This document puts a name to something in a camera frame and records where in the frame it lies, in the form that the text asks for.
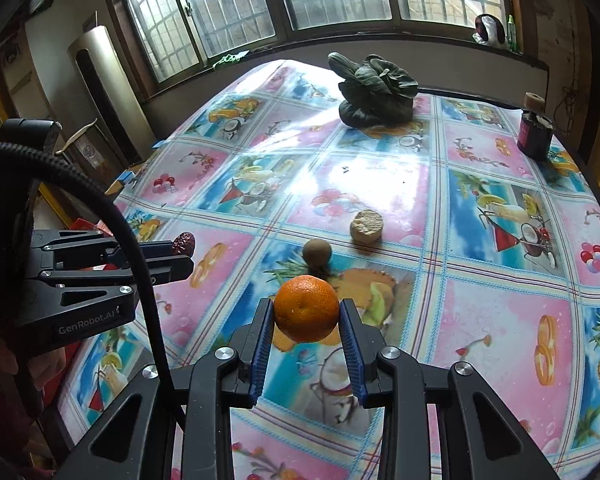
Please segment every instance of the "colorful printed tablecloth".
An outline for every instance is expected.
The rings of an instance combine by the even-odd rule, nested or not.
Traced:
[[[196,237],[192,277],[155,290],[173,365],[225,345],[324,238],[328,280],[389,344],[471,362],[560,476],[580,478],[600,460],[600,208],[577,166],[556,140],[549,162],[528,160],[520,110],[469,100],[420,94],[405,127],[347,128],[339,81],[291,61],[251,70],[117,199],[140,240]],[[349,223],[364,208],[384,232],[363,247]],[[146,346],[140,311],[83,345],[59,403],[72,439],[151,361]],[[381,430],[350,393],[337,332],[274,340],[257,407],[232,412],[235,477],[373,478]]]

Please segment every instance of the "cork lid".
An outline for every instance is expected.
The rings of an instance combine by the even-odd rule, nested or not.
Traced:
[[[544,114],[544,99],[541,98],[539,95],[527,92],[525,94],[524,108],[525,110],[529,110],[530,112],[542,115]]]

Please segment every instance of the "air conditioner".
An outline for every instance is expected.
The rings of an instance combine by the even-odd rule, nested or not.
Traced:
[[[94,27],[67,50],[98,111],[98,124],[128,165],[147,160],[155,136],[126,78],[107,28]]]

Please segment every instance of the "window sill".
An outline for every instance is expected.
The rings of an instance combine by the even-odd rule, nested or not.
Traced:
[[[428,36],[425,34],[413,34],[410,32],[358,32],[357,34],[334,35],[334,36],[325,36],[325,37],[321,37],[321,38],[313,38],[310,40],[291,41],[289,43],[279,44],[276,46],[260,47],[256,50],[249,52],[239,62],[258,59],[259,57],[268,56],[270,54],[276,54],[278,52],[284,52],[285,50],[299,48],[302,46],[309,46],[309,45],[321,44],[321,43],[334,43],[334,42],[343,43],[343,42],[347,42],[347,41],[359,41],[359,40],[376,40],[376,41],[404,40],[404,41],[425,41],[425,42],[429,42],[429,43],[451,44],[451,45],[461,46],[464,48],[474,48],[477,50],[482,50],[484,52],[489,52],[490,54],[495,54],[497,56],[509,57],[509,59],[515,59],[515,60],[517,60],[519,62],[523,62],[533,68],[539,68],[541,70],[546,70],[546,71],[549,70],[549,67],[547,66],[546,63],[544,63],[543,61],[540,61],[539,59],[536,59],[534,57],[526,56],[525,54],[515,54],[513,52],[510,52],[509,50],[501,50],[499,48],[493,48],[492,46],[481,45],[481,44],[475,43],[475,41],[460,40],[457,38],[444,38],[444,37],[440,37],[440,36]],[[223,55],[236,54],[237,52],[240,52],[241,50],[245,50],[245,49],[246,49],[246,47],[236,48],[235,49],[236,52],[234,52],[234,53],[227,52],[227,53],[224,53]],[[202,77],[203,75],[208,75],[208,74],[212,73],[213,71],[214,71],[214,69],[211,66],[207,66],[207,67],[203,68],[202,70],[197,70],[194,73],[187,73],[188,71],[185,70],[185,71],[181,72],[180,74],[176,74],[173,77],[177,77],[179,75],[181,75],[183,77],[181,79],[179,79],[178,81],[167,84],[167,86],[165,86],[164,88],[160,88],[160,90],[158,92],[153,94],[151,97],[146,99],[144,102],[145,103],[151,102],[154,98],[157,98],[158,96],[165,94],[168,91],[170,91],[174,88],[177,88],[178,86],[180,86],[184,83],[191,82],[199,77]]]

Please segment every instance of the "kiwi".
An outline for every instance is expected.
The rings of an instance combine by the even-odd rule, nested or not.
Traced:
[[[331,246],[320,238],[313,238],[304,244],[302,257],[310,269],[324,267],[331,258]]]

